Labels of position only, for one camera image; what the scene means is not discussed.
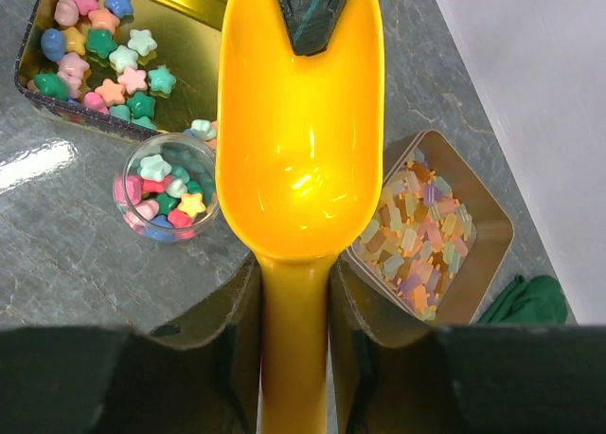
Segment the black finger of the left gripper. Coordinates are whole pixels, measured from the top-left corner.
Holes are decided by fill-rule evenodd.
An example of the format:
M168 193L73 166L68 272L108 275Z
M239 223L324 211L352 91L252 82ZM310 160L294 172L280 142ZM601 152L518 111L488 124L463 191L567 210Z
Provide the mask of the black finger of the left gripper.
M347 0L277 0L296 56L327 49Z

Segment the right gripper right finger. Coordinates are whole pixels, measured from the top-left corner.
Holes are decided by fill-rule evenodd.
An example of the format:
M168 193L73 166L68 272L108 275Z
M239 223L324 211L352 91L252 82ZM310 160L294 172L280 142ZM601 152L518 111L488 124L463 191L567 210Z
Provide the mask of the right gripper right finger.
M601 326L425 324L349 267L330 271L343 433L601 433Z

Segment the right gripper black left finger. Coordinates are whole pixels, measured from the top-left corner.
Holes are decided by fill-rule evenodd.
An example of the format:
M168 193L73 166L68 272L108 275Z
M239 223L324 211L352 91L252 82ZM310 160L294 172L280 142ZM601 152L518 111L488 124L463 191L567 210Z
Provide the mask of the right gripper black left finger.
M252 433L260 271L232 279L148 334L127 327L1 333L5 433Z

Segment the yellow plastic scoop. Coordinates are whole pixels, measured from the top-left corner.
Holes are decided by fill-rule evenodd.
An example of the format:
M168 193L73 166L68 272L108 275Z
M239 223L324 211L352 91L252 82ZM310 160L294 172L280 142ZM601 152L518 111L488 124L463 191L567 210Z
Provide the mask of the yellow plastic scoop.
M327 429L328 282L383 180L379 0L347 0L328 47L293 53L277 0L228 0L217 189L262 279L260 429Z

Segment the star candy tin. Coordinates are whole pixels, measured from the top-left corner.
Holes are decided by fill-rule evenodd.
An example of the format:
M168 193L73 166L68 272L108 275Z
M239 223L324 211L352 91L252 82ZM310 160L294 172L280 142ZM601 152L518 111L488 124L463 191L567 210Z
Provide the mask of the star candy tin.
M144 140L217 116L227 0L36 0L14 68L42 115Z

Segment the clear glass jar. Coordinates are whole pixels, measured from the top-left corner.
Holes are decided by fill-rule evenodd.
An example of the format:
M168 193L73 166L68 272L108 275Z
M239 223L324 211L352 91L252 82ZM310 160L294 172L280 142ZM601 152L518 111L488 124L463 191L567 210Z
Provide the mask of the clear glass jar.
M190 240L220 212L214 151L190 129L151 137L117 171L112 194L134 232L159 243Z

